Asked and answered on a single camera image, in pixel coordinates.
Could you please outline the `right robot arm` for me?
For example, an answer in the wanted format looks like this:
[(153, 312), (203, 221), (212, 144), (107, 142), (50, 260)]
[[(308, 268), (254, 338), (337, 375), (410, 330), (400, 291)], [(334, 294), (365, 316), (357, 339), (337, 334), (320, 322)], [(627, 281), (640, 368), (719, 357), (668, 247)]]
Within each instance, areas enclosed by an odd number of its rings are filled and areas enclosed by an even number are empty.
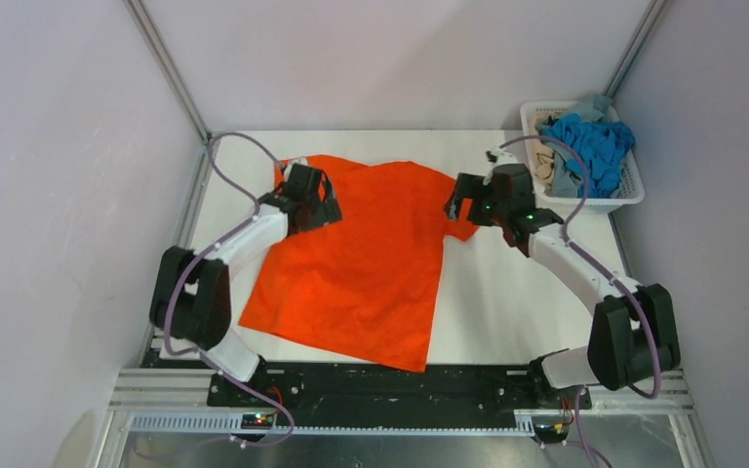
[(459, 174), (444, 212), (451, 220), (464, 217), (476, 226), (500, 228), (509, 247), (546, 268), (591, 314), (587, 345), (536, 359), (541, 371), (527, 382), (535, 404), (552, 407), (567, 387), (582, 385), (658, 397), (663, 373), (681, 363), (670, 292), (616, 275), (573, 240), (567, 219), (537, 206), (524, 165), (500, 164), (487, 175)]

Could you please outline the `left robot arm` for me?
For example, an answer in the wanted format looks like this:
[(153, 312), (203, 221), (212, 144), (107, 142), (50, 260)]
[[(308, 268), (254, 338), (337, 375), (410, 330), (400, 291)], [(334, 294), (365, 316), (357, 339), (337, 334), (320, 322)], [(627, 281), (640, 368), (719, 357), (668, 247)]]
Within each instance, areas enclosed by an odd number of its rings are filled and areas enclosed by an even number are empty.
[(179, 356), (173, 339), (189, 342), (189, 351), (233, 377), (231, 393), (246, 406), (266, 398), (269, 381), (256, 371), (261, 357), (230, 329), (232, 280), (271, 247), (342, 219), (325, 171), (293, 162), (284, 165), (282, 176), (272, 191), (253, 197), (250, 214), (211, 245), (198, 251), (166, 249), (149, 309), (150, 323), (164, 334), (165, 350)]

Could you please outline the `orange t shirt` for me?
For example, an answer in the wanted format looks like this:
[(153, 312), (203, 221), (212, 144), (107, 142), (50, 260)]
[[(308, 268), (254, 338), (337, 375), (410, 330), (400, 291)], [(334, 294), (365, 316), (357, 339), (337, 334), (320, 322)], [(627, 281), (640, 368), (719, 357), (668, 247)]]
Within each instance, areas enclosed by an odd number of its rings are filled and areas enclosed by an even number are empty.
[(331, 181), (341, 219), (267, 253), (242, 327), (352, 358), (426, 368), (445, 241), (475, 226), (447, 217), (454, 179), (414, 162), (308, 162)]

